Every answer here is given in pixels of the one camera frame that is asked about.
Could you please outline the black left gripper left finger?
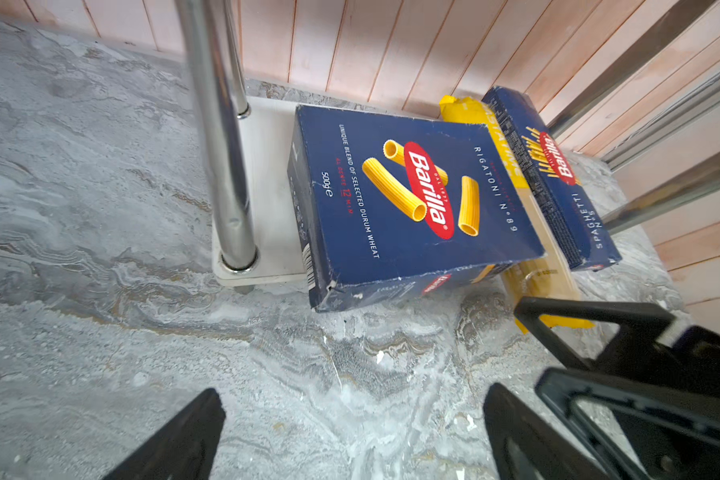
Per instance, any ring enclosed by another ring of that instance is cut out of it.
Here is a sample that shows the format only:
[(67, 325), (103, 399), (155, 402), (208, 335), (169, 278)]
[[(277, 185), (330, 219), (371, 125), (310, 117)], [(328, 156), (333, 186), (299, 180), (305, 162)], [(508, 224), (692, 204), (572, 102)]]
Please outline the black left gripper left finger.
[(207, 479), (225, 419), (218, 392), (207, 388), (105, 477)]

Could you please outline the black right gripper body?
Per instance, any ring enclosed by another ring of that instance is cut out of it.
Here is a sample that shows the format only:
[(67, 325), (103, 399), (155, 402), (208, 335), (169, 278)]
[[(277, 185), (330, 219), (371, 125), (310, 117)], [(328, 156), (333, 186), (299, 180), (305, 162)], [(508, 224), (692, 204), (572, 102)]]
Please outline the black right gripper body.
[(659, 350), (654, 370), (658, 385), (720, 398), (720, 335), (691, 326), (670, 346)]

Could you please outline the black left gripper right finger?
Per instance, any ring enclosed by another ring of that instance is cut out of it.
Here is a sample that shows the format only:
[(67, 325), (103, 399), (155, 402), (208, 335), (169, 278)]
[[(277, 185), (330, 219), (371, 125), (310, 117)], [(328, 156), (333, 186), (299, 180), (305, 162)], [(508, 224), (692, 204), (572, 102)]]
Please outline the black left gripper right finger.
[(509, 389), (495, 383), (483, 403), (501, 479), (604, 479), (605, 473)]

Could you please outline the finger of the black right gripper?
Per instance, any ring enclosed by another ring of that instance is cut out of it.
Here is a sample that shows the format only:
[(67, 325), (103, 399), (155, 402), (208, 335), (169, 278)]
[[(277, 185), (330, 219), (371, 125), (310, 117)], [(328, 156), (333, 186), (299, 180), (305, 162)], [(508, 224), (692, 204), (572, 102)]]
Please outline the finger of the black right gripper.
[[(537, 396), (614, 479), (720, 479), (720, 398), (576, 369), (547, 369)], [(609, 410), (634, 451), (584, 410)]]
[[(564, 367), (591, 372), (645, 372), (660, 353), (659, 338), (676, 317), (654, 303), (600, 302), (524, 297), (514, 315)], [(580, 355), (560, 328), (542, 319), (556, 316), (588, 321), (600, 335), (602, 349), (595, 357)]]

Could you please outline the blue Barilla spaghetti box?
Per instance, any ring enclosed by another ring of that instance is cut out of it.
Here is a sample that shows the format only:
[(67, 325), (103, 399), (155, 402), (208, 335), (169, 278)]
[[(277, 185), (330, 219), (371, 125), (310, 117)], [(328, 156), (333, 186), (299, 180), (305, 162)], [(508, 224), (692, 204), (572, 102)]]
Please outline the blue Barilla spaghetti box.
[(494, 86), (482, 102), (496, 116), (572, 271), (598, 271), (622, 256), (562, 149), (530, 99)]

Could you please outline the yellow pasta bag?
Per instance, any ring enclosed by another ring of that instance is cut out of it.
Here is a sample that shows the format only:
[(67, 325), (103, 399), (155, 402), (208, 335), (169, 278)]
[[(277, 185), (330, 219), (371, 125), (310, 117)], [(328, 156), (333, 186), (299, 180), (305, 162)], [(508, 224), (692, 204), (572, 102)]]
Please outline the yellow pasta bag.
[(525, 296), (578, 300), (580, 291), (568, 262), (560, 249), (513, 153), (500, 124), (484, 103), (470, 98), (446, 95), (440, 100), (442, 118), (451, 123), (484, 124), (508, 171), (526, 213), (540, 239), (545, 256), (518, 263), (501, 273), (502, 282), (513, 305)]

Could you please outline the dark blue pasta box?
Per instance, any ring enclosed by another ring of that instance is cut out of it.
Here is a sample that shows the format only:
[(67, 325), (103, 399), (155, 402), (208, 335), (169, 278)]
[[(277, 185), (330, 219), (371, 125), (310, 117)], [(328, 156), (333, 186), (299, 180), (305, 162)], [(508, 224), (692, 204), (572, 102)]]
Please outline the dark blue pasta box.
[(484, 124), (300, 105), (287, 172), (317, 312), (418, 298), (545, 255)]

